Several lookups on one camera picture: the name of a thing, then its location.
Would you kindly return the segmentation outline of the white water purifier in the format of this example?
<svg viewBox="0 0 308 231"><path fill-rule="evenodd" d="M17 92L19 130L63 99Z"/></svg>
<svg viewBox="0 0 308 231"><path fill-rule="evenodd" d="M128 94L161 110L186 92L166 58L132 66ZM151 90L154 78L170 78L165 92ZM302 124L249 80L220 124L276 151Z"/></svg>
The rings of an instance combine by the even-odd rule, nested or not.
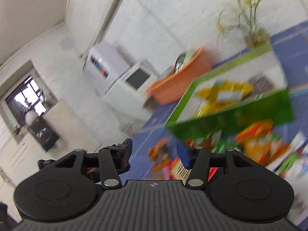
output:
<svg viewBox="0 0 308 231"><path fill-rule="evenodd" d="M100 42L89 51L85 72L98 93L104 95L130 67L115 47Z"/></svg>

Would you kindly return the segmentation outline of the orange plastic basin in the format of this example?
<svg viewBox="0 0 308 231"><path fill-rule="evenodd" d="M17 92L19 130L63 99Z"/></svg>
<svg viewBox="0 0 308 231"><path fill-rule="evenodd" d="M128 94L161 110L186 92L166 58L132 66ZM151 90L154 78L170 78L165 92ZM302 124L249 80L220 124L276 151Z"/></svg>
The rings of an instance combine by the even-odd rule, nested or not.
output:
<svg viewBox="0 0 308 231"><path fill-rule="evenodd" d="M181 99L191 83L211 69L208 53L204 48L199 48L195 56L179 72L155 81L146 93L153 96L159 104L170 104Z"/></svg>

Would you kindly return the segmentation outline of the dark window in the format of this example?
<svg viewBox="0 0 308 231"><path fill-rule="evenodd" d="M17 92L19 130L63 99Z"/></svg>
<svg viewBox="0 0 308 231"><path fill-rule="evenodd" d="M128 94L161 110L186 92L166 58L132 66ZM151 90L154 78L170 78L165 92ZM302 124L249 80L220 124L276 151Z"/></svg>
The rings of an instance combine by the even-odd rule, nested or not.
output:
<svg viewBox="0 0 308 231"><path fill-rule="evenodd" d="M56 103L31 60L1 78L1 117L17 142L28 133L26 118L43 117Z"/></svg>

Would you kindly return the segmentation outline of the green plate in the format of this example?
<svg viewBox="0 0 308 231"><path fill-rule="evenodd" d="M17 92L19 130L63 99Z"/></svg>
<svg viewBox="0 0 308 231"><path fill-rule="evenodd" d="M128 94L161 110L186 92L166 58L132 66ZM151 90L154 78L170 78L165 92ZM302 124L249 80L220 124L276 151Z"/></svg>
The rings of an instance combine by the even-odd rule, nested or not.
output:
<svg viewBox="0 0 308 231"><path fill-rule="evenodd" d="M191 59L195 56L195 54L196 54L195 49L189 49L185 55L183 64L184 65L188 64L191 61Z"/></svg>

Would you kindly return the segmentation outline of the white machine with screen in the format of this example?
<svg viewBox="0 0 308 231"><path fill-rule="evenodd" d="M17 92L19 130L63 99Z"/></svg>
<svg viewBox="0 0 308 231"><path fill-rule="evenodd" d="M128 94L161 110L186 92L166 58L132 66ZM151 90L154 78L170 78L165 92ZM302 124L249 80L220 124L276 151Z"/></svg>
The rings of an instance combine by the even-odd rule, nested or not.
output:
<svg viewBox="0 0 308 231"><path fill-rule="evenodd" d="M129 117L147 121L152 110L145 106L150 99L148 88L157 81L158 73L148 60L133 65L110 87L104 96L113 109Z"/></svg>

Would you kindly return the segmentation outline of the blue plaid tablecloth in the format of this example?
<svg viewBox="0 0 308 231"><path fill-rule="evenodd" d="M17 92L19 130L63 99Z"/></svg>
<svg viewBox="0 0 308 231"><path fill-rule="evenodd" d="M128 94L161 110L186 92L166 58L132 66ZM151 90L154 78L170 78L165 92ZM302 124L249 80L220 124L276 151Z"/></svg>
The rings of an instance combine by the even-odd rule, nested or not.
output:
<svg viewBox="0 0 308 231"><path fill-rule="evenodd" d="M301 131L307 134L307 22L304 21L271 38L273 50L284 69L295 119L277 127L275 131L287 142ZM126 180L143 180L150 175L148 149L158 140L168 137L171 144L175 138L164 127L177 103L161 105L133 138L129 172L120 176Z"/></svg>

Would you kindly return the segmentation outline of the yellow snack bag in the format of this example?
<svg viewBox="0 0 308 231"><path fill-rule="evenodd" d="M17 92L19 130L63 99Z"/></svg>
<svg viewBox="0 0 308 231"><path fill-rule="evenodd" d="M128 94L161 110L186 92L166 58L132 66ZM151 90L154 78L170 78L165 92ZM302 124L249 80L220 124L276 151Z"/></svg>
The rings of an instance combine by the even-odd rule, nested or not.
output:
<svg viewBox="0 0 308 231"><path fill-rule="evenodd" d="M241 102L253 91L253 85L248 82L217 80L211 87L203 87L196 97L205 101L195 114L200 118L217 113L236 103Z"/></svg>

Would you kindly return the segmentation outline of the green snack box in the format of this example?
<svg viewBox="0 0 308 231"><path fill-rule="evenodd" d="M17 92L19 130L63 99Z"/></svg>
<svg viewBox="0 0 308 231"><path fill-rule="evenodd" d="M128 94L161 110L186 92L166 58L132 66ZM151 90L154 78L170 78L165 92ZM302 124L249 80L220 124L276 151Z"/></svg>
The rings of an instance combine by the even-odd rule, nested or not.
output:
<svg viewBox="0 0 308 231"><path fill-rule="evenodd" d="M268 92L249 96L217 112L198 116L206 105L197 92L217 81L247 82L250 78L267 78L274 86ZM234 135L257 121L271 119L275 126L293 121L288 82L278 57L270 45L250 50L196 78L165 123L178 139L197 139L221 130Z"/></svg>

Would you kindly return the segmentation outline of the orange snack packet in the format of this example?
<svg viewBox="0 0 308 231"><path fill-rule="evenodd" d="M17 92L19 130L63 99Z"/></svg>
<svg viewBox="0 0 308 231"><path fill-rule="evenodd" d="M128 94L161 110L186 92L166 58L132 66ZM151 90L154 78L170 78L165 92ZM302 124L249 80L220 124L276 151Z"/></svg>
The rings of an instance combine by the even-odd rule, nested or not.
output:
<svg viewBox="0 0 308 231"><path fill-rule="evenodd" d="M273 132L273 125L272 120L258 121L235 136L244 154L262 166L269 165L289 150L289 145Z"/></svg>

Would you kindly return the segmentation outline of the glass vase with plant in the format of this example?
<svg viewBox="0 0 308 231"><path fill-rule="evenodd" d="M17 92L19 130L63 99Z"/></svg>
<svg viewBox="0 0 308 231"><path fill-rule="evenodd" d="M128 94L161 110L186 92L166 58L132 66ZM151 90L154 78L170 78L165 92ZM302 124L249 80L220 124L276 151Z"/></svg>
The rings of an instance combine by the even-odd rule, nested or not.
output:
<svg viewBox="0 0 308 231"><path fill-rule="evenodd" d="M231 7L235 13L235 20L230 24L224 23L224 11L221 11L216 19L217 38L225 38L230 32L239 30L243 33L244 42L248 49L255 49L268 44L270 41L269 33L257 22L257 12L262 1L236 0L237 6Z"/></svg>

